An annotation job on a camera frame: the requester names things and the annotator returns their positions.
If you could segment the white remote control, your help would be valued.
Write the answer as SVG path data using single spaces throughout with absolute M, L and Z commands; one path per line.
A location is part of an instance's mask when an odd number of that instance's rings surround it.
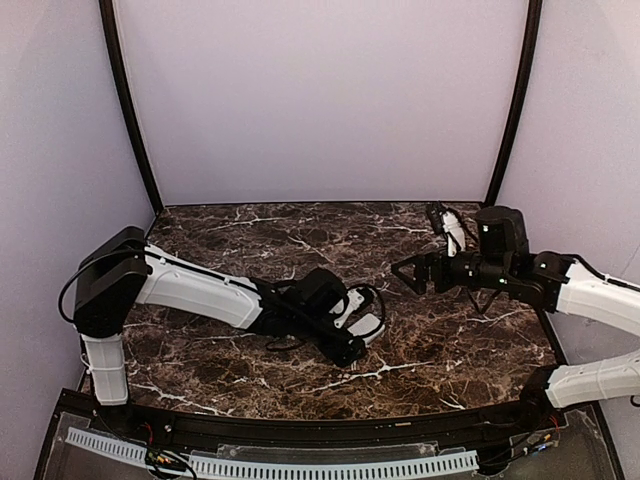
M 350 325 L 347 330 L 356 337 L 361 337 L 369 346 L 385 331 L 383 322 L 372 313 L 367 313 L 358 321 Z

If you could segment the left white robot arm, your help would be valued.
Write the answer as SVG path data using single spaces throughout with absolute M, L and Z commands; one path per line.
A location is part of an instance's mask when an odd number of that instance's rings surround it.
M 231 276 L 164 252 L 134 226 L 86 257 L 66 285 L 76 293 L 74 311 L 64 319 L 80 334 L 95 398 L 107 407 L 129 400 L 122 332 L 136 304 L 177 309 L 258 335 L 292 336 L 339 367 L 362 358 L 381 325 L 372 314 L 346 323 L 370 297 L 326 269 L 275 283 Z

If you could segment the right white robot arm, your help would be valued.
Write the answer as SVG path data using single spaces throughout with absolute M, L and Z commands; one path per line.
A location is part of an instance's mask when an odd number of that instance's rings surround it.
M 454 287 L 489 289 L 537 311 L 575 315 L 638 335 L 639 288 L 597 271 L 577 254 L 533 253 L 522 213 L 506 206 L 478 210 L 478 247 L 467 249 L 470 232 L 456 212 L 439 202 L 427 206 L 432 228 L 446 247 L 392 265 L 392 273 L 416 294 Z M 639 354 L 582 365 L 537 368 L 520 399 L 542 411 L 584 402 L 639 398 Z

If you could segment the black front rail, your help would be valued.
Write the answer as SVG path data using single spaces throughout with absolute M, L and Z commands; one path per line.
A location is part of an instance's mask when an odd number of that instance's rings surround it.
M 265 447 L 363 447 L 404 441 L 441 446 L 502 444 L 530 430 L 517 418 L 518 404 L 454 413 L 379 420 L 257 420 L 190 414 L 129 404 L 123 408 L 132 428 L 148 424 L 155 445 L 213 448 L 222 443 Z

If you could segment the right black frame post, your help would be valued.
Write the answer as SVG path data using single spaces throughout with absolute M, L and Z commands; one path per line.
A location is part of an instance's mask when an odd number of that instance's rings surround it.
M 496 204 L 507 172 L 513 146 L 517 136 L 519 123 L 524 108 L 531 71 L 535 57 L 536 44 L 542 16 L 542 0 L 530 0 L 527 7 L 523 41 L 512 98 L 504 126 L 491 179 L 484 197 L 483 205 Z

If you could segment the black frame post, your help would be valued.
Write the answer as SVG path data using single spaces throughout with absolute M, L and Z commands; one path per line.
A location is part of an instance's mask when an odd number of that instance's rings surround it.
M 164 204 L 152 171 L 134 106 L 116 20 L 115 2 L 99 0 L 98 6 L 112 77 L 127 135 L 147 198 L 154 215 L 158 216 L 164 210 Z
M 523 41 L 512 98 L 504 126 L 491 179 L 484 197 L 483 205 L 496 204 L 507 172 L 513 146 L 517 136 L 519 123 L 524 108 L 531 71 L 535 57 L 536 44 L 542 16 L 542 0 L 530 0 L 527 7 Z

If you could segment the left black frame post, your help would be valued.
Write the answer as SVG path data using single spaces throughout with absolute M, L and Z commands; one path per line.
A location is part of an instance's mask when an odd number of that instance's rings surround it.
M 134 106 L 116 20 L 115 2 L 99 0 L 98 6 L 112 77 L 127 135 L 147 198 L 154 215 L 158 216 L 164 210 L 164 204 L 152 171 Z

